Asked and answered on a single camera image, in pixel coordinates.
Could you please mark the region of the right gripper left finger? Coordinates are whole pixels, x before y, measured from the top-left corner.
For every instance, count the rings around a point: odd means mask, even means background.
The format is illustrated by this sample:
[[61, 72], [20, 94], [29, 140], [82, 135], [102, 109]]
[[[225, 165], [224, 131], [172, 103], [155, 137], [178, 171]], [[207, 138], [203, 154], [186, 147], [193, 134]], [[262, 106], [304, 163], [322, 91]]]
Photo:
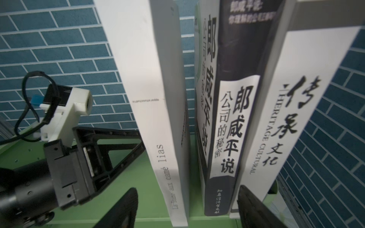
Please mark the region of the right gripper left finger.
[[138, 192], [130, 188], [94, 228], [133, 228], [138, 209]]

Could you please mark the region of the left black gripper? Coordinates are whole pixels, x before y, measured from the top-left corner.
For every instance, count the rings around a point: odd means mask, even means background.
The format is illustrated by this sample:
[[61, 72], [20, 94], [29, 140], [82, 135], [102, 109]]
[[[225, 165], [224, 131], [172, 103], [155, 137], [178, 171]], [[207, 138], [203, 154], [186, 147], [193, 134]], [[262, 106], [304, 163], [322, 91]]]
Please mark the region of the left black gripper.
[[66, 210], [99, 195], [144, 151], [138, 130], [74, 127], [77, 145], [44, 144], [58, 207]]

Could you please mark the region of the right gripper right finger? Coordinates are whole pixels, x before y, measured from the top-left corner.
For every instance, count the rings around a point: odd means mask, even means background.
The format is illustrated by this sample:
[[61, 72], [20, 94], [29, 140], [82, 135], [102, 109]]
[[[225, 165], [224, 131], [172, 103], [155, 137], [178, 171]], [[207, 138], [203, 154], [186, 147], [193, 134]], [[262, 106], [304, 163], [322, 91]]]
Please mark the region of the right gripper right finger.
[[238, 208], [243, 228], [286, 228], [245, 185], [239, 187]]

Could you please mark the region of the white La Dame aux camelias book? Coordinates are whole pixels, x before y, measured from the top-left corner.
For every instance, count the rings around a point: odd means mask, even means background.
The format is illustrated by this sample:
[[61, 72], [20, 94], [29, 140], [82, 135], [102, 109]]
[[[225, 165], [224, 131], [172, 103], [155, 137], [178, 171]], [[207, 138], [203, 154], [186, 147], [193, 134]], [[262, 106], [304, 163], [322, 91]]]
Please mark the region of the white La Dame aux camelias book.
[[190, 134], [174, 1], [95, 1], [174, 227], [189, 222]]

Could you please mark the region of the Chinese book with man portrait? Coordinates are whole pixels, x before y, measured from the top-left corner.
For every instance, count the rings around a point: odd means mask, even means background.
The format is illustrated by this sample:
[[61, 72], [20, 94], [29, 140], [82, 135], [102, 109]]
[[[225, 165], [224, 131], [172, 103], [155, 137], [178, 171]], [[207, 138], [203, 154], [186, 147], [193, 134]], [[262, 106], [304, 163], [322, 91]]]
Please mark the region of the Chinese book with man portrait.
[[230, 210], [284, 3], [199, 1], [195, 6], [195, 138], [206, 216]]

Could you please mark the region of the large white black-spine book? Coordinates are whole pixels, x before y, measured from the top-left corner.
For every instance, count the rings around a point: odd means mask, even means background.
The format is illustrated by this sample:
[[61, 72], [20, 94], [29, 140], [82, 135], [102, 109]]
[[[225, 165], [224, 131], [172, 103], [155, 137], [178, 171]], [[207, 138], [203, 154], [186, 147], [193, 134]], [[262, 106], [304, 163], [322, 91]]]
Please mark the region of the large white black-spine book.
[[264, 200], [364, 22], [364, 1], [282, 3], [261, 67], [237, 187]]

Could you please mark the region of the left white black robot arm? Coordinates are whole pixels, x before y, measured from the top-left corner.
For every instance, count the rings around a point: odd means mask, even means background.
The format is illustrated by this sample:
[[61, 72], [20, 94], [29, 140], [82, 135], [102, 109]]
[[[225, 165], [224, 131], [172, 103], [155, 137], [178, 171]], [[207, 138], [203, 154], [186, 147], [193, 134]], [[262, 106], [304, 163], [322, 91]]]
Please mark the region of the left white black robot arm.
[[61, 139], [43, 146], [45, 158], [15, 170], [1, 169], [1, 227], [43, 226], [54, 209], [66, 210], [100, 195], [144, 151], [143, 142], [99, 144], [99, 140], [138, 139], [137, 130], [74, 127], [76, 145]]

